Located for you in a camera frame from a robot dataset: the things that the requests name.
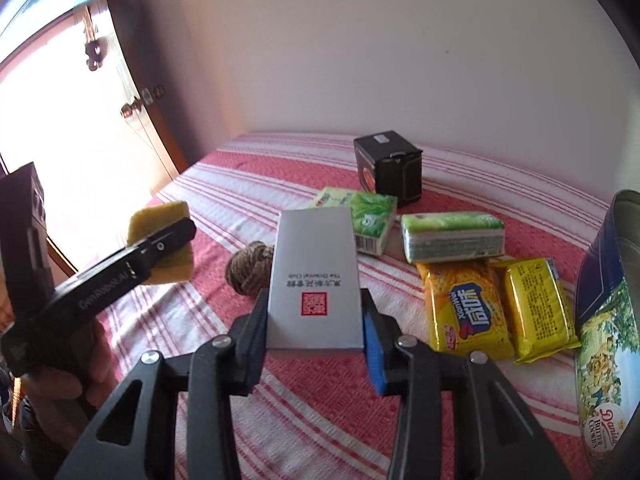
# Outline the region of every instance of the blue gripper pad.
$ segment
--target blue gripper pad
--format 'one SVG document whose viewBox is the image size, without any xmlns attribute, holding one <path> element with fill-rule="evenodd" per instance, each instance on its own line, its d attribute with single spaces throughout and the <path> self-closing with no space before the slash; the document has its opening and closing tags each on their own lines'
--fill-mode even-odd
<svg viewBox="0 0 640 480">
<path fill-rule="evenodd" d="M 364 357 L 369 370 L 369 381 L 380 396 L 388 395 L 385 374 L 385 356 L 370 314 L 364 312 Z"/>
</svg>

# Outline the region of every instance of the yellow sponge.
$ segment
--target yellow sponge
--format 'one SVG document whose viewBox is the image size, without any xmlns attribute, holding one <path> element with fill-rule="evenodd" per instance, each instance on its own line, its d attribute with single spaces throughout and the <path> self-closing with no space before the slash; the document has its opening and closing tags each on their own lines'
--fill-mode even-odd
<svg viewBox="0 0 640 480">
<path fill-rule="evenodd" d="M 189 218 L 189 206 L 186 202 L 169 202 L 141 209 L 134 213 L 129 221 L 127 245 L 133 245 L 145 236 L 167 227 L 180 218 Z M 151 271 L 151 276 L 143 285 L 185 282 L 193 272 L 193 251 L 191 243 L 174 254 L 162 258 Z"/>
</svg>

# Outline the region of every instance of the black box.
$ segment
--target black box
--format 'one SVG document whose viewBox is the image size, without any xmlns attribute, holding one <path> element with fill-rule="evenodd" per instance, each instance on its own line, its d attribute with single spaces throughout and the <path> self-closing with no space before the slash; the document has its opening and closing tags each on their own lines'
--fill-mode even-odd
<svg viewBox="0 0 640 480">
<path fill-rule="evenodd" d="M 367 191 L 398 197 L 398 207 L 420 200 L 422 150 L 396 132 L 353 140 L 358 176 Z"/>
</svg>

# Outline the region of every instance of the metal screw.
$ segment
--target metal screw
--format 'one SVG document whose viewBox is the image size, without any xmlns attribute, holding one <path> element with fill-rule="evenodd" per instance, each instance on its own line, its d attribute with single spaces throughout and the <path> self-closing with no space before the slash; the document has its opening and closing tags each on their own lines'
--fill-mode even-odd
<svg viewBox="0 0 640 480">
<path fill-rule="evenodd" d="M 166 90 L 164 89 L 164 85 L 156 85 L 151 89 L 151 93 L 156 99 L 162 99 Z"/>
<path fill-rule="evenodd" d="M 476 365 L 483 365 L 489 360 L 489 357 L 481 350 L 474 350 L 469 354 L 469 359 Z"/>
<path fill-rule="evenodd" d="M 216 348 L 226 348 L 231 345 L 232 342 L 231 336 L 227 334 L 217 335 L 211 340 L 211 344 Z"/>
<path fill-rule="evenodd" d="M 398 338 L 398 346 L 403 348 L 413 348 L 418 344 L 418 340 L 412 335 L 401 335 Z"/>
<path fill-rule="evenodd" d="M 160 354 L 155 350 L 151 350 L 149 352 L 143 353 L 140 360 L 145 365 L 152 365 L 153 363 L 157 363 L 159 358 L 160 358 Z"/>
</svg>

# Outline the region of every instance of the white wall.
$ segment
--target white wall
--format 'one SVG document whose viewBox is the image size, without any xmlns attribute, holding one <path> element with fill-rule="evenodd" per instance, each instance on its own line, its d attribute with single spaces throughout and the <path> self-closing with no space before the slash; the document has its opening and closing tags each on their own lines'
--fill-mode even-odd
<svg viewBox="0 0 640 480">
<path fill-rule="evenodd" d="M 245 130 L 393 128 L 605 199 L 640 189 L 640 72 L 596 0 L 150 1 L 203 154 Z"/>
</svg>

